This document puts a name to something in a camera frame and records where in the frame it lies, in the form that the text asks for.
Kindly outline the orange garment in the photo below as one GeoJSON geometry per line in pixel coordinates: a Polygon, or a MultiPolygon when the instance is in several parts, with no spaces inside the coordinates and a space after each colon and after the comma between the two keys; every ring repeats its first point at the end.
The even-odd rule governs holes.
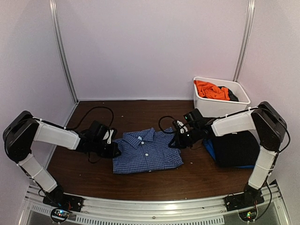
{"type": "Polygon", "coordinates": [[[225,101],[224,92],[221,91],[218,86],[210,82],[199,80],[195,80],[194,85],[196,86],[199,97],[225,101]]]}

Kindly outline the blue checked button shirt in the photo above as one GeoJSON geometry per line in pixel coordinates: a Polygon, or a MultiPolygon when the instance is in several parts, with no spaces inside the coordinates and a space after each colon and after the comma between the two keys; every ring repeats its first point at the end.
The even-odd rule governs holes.
{"type": "Polygon", "coordinates": [[[156,131],[154,128],[124,133],[122,138],[114,140],[121,155],[114,158],[114,174],[132,174],[156,170],[174,169],[183,165],[181,151],[170,148],[174,137],[172,128],[156,131]]]}

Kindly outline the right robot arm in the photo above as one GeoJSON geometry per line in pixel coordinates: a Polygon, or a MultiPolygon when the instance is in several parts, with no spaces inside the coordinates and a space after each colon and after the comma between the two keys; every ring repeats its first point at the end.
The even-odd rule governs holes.
{"type": "Polygon", "coordinates": [[[272,173],[279,154],[285,150],[281,144],[285,136],[290,135],[285,120],[267,101],[222,117],[203,117],[198,109],[194,109],[184,118],[184,123],[173,121],[175,130],[171,132],[173,138],[169,142],[170,148],[184,149],[199,140],[244,131],[257,133],[259,154],[240,197],[240,203],[250,207],[258,200],[259,192],[272,173]]]}

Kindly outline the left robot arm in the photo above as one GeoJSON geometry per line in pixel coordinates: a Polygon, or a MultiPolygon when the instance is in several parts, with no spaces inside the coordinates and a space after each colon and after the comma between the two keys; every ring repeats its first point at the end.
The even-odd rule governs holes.
{"type": "Polygon", "coordinates": [[[121,155],[113,141],[117,130],[98,121],[93,121],[84,131],[56,125],[22,111],[3,132],[4,150],[44,191],[45,197],[57,208],[67,204],[63,187],[36,159],[32,147],[45,143],[84,154],[95,153],[101,158],[116,158],[121,155]]]}

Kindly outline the white plastic laundry bin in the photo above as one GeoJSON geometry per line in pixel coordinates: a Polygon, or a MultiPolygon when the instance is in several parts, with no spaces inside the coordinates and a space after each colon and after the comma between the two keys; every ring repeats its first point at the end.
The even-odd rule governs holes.
{"type": "Polygon", "coordinates": [[[233,81],[194,77],[194,108],[204,117],[220,117],[245,110],[251,101],[242,86],[233,81]]]}

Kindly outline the folded blue garment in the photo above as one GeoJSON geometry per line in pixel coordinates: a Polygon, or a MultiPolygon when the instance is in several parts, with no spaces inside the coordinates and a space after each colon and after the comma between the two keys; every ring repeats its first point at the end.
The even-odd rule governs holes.
{"type": "MultiPolygon", "coordinates": [[[[210,139],[204,139],[202,141],[202,143],[203,143],[204,147],[206,148],[207,152],[210,154],[210,156],[216,162],[216,155],[215,155],[212,141],[210,139]]],[[[234,168],[253,169],[254,165],[234,166],[234,168]]]]}

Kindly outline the folded black garment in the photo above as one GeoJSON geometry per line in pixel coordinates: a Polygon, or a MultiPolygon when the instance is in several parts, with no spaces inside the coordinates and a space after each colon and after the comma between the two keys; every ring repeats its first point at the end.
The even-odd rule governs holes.
{"type": "Polygon", "coordinates": [[[260,152],[258,141],[249,131],[214,137],[211,143],[220,167],[253,167],[260,152]]]}

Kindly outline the dark garment in bin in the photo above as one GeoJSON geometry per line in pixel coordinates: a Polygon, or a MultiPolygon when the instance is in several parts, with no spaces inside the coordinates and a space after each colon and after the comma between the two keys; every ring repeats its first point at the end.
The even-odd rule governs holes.
{"type": "Polygon", "coordinates": [[[220,90],[224,92],[225,100],[239,102],[238,97],[227,87],[219,86],[220,90]]]}

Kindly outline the aluminium front rail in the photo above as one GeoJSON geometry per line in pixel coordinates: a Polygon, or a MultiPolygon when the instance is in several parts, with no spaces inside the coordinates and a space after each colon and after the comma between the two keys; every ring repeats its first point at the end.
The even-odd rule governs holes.
{"type": "MultiPolygon", "coordinates": [[[[272,200],[255,222],[240,218],[244,210],[228,211],[227,195],[177,201],[122,201],[80,196],[80,212],[73,212],[61,225],[291,225],[278,185],[269,185],[272,200]]],[[[39,188],[30,185],[16,225],[57,225],[50,218],[52,208],[43,204],[39,188]]]]}

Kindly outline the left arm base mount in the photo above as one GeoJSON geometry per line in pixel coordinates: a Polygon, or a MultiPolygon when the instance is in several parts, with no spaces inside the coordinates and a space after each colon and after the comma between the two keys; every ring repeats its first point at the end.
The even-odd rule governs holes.
{"type": "Polygon", "coordinates": [[[43,203],[54,207],[50,212],[50,218],[53,222],[60,224],[67,221],[73,212],[81,212],[83,198],[63,194],[62,200],[58,202],[44,194],[43,203]]]}

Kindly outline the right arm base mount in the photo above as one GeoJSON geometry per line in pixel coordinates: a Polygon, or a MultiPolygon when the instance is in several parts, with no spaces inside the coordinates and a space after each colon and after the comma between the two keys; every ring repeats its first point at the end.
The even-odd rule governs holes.
{"type": "Polygon", "coordinates": [[[237,211],[243,222],[254,222],[258,216],[257,205],[264,203],[264,197],[260,193],[257,197],[249,194],[229,194],[224,198],[227,212],[237,211]]]}

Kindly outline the right aluminium corner post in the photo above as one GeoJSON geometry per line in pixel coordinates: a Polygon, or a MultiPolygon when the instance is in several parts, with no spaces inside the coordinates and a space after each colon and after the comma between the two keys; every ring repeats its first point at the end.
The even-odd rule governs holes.
{"type": "Polygon", "coordinates": [[[238,56],[237,65],[233,76],[234,82],[237,82],[239,80],[239,77],[242,72],[242,67],[245,61],[247,47],[248,47],[248,43],[250,40],[250,35],[253,27],[254,16],[255,16],[255,0],[249,0],[247,6],[244,32],[243,32],[243,37],[242,37],[242,42],[240,47],[240,53],[238,56]]]}

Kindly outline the aluminium corner post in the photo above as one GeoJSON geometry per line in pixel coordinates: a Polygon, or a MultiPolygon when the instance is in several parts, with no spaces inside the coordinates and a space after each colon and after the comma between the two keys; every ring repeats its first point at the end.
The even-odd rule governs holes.
{"type": "Polygon", "coordinates": [[[54,29],[54,35],[57,43],[59,58],[61,61],[63,73],[67,82],[67,86],[72,98],[72,101],[74,104],[77,104],[79,102],[77,94],[75,92],[75,87],[71,78],[68,61],[63,45],[63,39],[60,31],[60,23],[59,23],[59,15],[57,10],[57,1],[56,0],[49,0],[50,5],[50,12],[52,17],[52,23],[53,23],[53,29],[54,29]]]}
{"type": "Polygon", "coordinates": [[[242,37],[242,42],[240,47],[240,53],[238,56],[237,65],[233,76],[234,82],[237,82],[239,80],[239,77],[242,72],[242,67],[245,61],[247,47],[248,47],[248,43],[250,40],[250,35],[253,27],[254,16],[255,16],[255,0],[249,0],[247,6],[244,32],[243,32],[243,37],[242,37]]]}

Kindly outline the left aluminium corner post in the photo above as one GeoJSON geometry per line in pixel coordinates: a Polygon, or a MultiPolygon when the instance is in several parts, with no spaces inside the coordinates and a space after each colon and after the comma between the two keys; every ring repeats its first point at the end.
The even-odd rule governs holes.
{"type": "Polygon", "coordinates": [[[61,61],[63,73],[67,82],[67,86],[72,98],[72,101],[74,104],[77,104],[79,102],[77,94],[75,92],[75,87],[71,78],[68,61],[63,45],[63,39],[60,31],[60,23],[59,23],[59,15],[57,10],[57,1],[56,0],[49,0],[50,5],[50,12],[52,17],[52,23],[53,23],[53,29],[54,29],[54,35],[57,43],[59,58],[61,61]]]}

